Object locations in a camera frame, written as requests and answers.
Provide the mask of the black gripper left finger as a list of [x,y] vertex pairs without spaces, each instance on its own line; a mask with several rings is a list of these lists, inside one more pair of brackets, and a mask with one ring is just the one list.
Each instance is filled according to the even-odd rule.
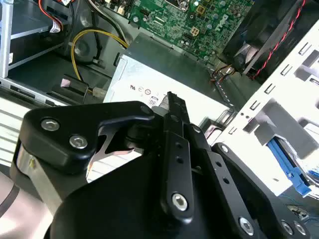
[[138,101],[29,111],[18,138],[16,165],[56,212],[76,190],[143,155],[159,128],[183,128],[167,93],[164,115]]

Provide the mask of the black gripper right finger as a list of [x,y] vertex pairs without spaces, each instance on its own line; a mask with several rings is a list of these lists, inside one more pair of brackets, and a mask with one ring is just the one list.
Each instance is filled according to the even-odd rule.
[[307,227],[225,144],[210,147],[201,129],[189,122],[186,104],[175,98],[183,123],[206,182],[217,195],[222,234],[229,239],[309,239]]

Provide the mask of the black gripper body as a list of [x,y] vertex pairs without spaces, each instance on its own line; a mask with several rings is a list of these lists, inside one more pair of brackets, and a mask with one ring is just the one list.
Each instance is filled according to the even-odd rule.
[[72,193],[52,239],[227,239],[217,195],[183,128],[159,128],[142,156]]

